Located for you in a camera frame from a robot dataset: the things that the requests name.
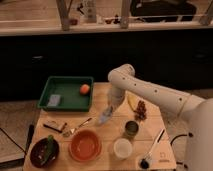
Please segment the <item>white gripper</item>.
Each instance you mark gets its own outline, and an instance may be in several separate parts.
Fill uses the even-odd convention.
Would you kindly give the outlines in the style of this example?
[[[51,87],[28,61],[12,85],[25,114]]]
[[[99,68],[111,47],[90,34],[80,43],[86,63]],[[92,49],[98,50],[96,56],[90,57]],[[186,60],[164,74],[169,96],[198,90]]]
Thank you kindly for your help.
[[[114,112],[123,103],[125,99],[125,91],[115,86],[111,86],[108,91],[107,97],[108,107],[111,112]]]

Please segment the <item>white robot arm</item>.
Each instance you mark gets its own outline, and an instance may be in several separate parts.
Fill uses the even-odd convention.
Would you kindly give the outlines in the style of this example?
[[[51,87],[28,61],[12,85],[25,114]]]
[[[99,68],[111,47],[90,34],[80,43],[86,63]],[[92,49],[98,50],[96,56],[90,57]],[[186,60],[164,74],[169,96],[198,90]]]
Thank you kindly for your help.
[[[186,171],[213,171],[213,98],[204,99],[137,79],[130,64],[111,70],[108,81],[112,111],[123,103],[125,91],[129,91],[180,116],[188,123],[190,133],[184,157]]]

